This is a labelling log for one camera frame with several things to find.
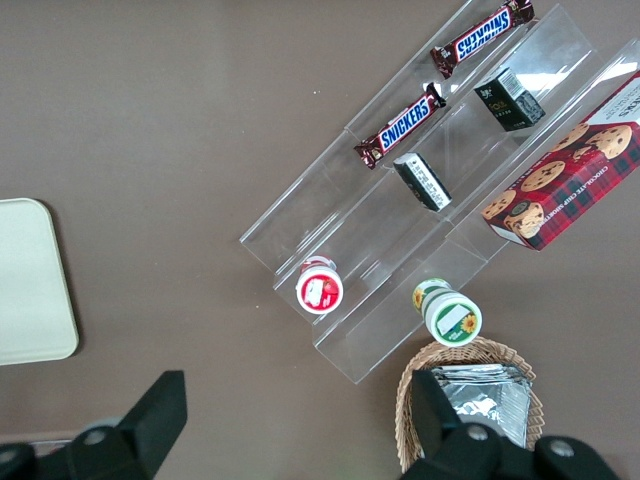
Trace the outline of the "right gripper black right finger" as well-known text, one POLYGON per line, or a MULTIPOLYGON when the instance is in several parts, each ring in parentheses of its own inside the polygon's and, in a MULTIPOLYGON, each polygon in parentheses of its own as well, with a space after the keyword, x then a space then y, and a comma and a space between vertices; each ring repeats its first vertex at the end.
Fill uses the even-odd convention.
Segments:
POLYGON ((424 456, 403 479, 529 479, 531 453, 477 422, 463 422, 431 372, 411 379, 413 420, 424 456))

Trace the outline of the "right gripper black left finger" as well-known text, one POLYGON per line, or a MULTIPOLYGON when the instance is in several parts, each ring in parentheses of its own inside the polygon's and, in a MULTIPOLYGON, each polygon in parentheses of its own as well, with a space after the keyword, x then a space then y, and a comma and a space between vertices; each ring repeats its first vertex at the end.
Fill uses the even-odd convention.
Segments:
POLYGON ((152 479, 187 422, 185 374, 166 371, 115 426, 100 425, 66 448, 71 479, 152 479))

